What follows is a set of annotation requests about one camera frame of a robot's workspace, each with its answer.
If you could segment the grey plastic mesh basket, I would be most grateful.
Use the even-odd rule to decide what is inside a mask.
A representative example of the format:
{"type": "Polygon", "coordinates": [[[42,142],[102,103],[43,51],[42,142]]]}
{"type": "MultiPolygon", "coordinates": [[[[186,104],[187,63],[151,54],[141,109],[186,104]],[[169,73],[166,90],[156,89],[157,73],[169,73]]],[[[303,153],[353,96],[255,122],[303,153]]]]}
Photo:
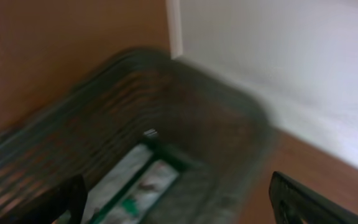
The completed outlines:
{"type": "Polygon", "coordinates": [[[146,223],[234,223],[274,135],[265,108],[154,49],[121,52],[0,137],[0,216],[81,174],[93,188],[138,143],[184,170],[146,223]]]}

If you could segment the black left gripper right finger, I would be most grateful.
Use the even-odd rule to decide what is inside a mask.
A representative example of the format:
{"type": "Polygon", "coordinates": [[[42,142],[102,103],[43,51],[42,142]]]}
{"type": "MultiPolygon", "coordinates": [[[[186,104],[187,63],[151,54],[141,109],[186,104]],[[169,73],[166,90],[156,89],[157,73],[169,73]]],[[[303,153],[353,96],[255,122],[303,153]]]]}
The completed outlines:
{"type": "Polygon", "coordinates": [[[272,174],[269,198],[278,224],[358,224],[358,215],[281,172],[272,174]]]}

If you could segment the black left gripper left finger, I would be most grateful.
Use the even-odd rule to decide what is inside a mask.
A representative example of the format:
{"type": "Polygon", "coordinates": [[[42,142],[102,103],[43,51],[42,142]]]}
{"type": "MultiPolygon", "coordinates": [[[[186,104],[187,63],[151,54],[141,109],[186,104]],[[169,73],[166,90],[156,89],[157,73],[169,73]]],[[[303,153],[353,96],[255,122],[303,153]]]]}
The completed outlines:
{"type": "Polygon", "coordinates": [[[81,174],[64,180],[30,202],[15,207],[0,217],[0,224],[51,224],[65,212],[69,224],[80,224],[88,191],[81,174]]]}

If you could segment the green glove package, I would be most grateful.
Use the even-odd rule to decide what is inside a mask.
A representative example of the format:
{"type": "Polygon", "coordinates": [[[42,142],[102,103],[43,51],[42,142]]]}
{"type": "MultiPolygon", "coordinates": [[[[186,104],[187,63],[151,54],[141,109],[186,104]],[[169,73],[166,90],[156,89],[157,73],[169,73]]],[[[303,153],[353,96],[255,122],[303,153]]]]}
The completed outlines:
{"type": "Polygon", "coordinates": [[[141,223],[196,162],[172,145],[144,139],[86,191],[80,213],[65,212],[56,223],[141,223]]]}

